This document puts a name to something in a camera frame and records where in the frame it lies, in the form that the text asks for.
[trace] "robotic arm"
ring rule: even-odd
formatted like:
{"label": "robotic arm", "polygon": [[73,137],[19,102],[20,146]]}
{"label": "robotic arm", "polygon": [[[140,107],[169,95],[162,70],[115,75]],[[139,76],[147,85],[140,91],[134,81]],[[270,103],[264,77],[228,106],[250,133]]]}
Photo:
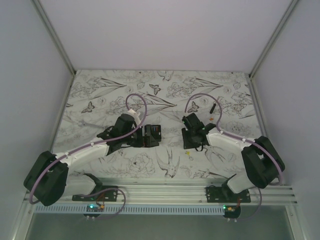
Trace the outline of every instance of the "robotic arm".
{"label": "robotic arm", "polygon": [[140,127],[134,133],[121,138],[121,136],[130,133],[133,126],[137,127],[140,123],[139,114],[130,109],[128,113],[118,117],[114,126],[108,127],[104,132],[99,133],[96,138],[76,149],[56,154],[49,151],[41,153],[25,178],[23,185],[31,191],[45,168],[61,156],[66,155],[65,158],[52,166],[37,184],[34,192],[36,198],[44,206],[50,206],[61,197],[89,195],[99,192],[103,188],[102,183],[92,174],[80,176],[71,174],[92,160],[114,153],[123,144],[134,148],[159,146],[161,141],[160,125],[145,125],[144,134],[143,128]]}
{"label": "robotic arm", "polygon": [[198,149],[203,145],[215,146],[243,160],[245,171],[233,175],[222,184],[222,191],[226,199],[253,187],[264,189],[279,176],[277,166],[252,143],[258,144],[269,152],[282,172],[285,169],[282,159],[267,137],[235,139],[231,137],[231,134],[223,134],[223,131],[219,131],[213,123],[204,125],[195,113],[184,116],[182,122],[185,125],[185,128],[182,129],[184,149]]}

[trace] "gray wall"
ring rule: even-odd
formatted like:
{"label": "gray wall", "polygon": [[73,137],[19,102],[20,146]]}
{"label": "gray wall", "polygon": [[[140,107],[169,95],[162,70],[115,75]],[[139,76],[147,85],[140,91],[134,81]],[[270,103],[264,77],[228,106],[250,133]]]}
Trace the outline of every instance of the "gray wall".
{"label": "gray wall", "polygon": [[255,79],[270,138],[315,239],[320,199],[320,1],[302,0]]}
{"label": "gray wall", "polygon": [[2,0],[0,23],[0,239],[6,240],[24,178],[50,147],[71,75],[29,0]]}
{"label": "gray wall", "polygon": [[249,73],[291,0],[41,0],[77,69]]}

